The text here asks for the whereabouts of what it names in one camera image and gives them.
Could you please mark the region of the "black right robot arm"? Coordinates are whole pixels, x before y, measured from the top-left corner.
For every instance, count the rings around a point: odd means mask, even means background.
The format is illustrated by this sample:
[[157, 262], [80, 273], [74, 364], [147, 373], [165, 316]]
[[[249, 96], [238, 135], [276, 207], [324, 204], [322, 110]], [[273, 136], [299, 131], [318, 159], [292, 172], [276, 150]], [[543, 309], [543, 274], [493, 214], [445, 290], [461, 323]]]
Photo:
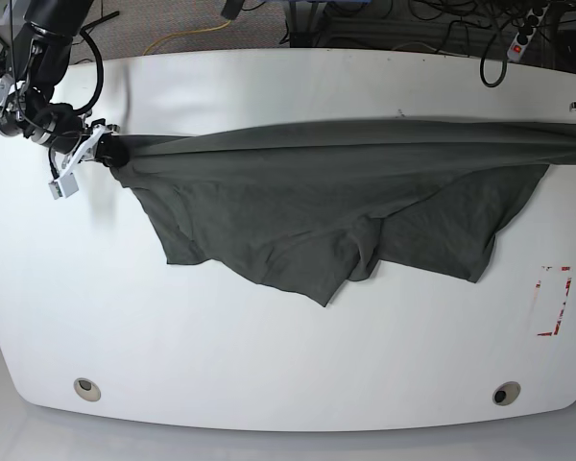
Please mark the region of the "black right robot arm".
[[[32, 1], [24, 25], [0, 60], [0, 134], [21, 135], [48, 149], [52, 174], [57, 174], [55, 155], [71, 155], [94, 133], [91, 159], [106, 167], [120, 168], [130, 160], [127, 147], [103, 119], [91, 124], [85, 118], [100, 99], [104, 65], [100, 50], [84, 28], [90, 1]], [[56, 86], [65, 76], [76, 36], [92, 52], [96, 85], [90, 100], [79, 108], [54, 103]]]

